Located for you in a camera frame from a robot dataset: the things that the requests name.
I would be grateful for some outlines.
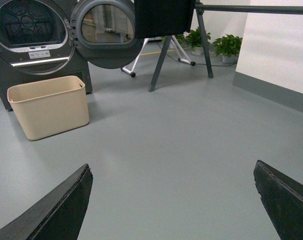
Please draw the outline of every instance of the yellow floor line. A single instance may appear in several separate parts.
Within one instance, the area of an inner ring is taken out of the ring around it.
[[[174,52],[176,51],[175,49],[173,50],[168,50],[167,52]],[[153,51],[153,52],[146,52],[146,53],[142,53],[141,56],[144,56],[144,55],[150,55],[150,54],[160,54],[161,51]]]

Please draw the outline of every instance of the black cloth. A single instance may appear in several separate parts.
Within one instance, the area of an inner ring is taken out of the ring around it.
[[[196,0],[134,0],[135,38],[189,32]]]

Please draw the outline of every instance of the door hinge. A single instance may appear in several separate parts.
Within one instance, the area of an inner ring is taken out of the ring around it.
[[[68,39],[69,39],[69,46],[73,46],[74,45],[74,38],[72,37],[73,34],[72,34],[72,27],[71,27],[71,24],[70,24],[70,21],[67,19],[67,18],[64,18],[64,23],[67,27],[67,31],[68,31]]]

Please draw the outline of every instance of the wastebasket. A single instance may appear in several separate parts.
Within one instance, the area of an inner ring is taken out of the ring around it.
[[[85,84],[76,76],[12,86],[7,99],[29,140],[39,140],[89,123]]]

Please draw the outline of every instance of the dryer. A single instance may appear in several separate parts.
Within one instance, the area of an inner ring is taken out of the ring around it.
[[[130,0],[0,0],[0,98],[14,85],[78,76],[91,93],[88,61],[121,68],[139,54]]]

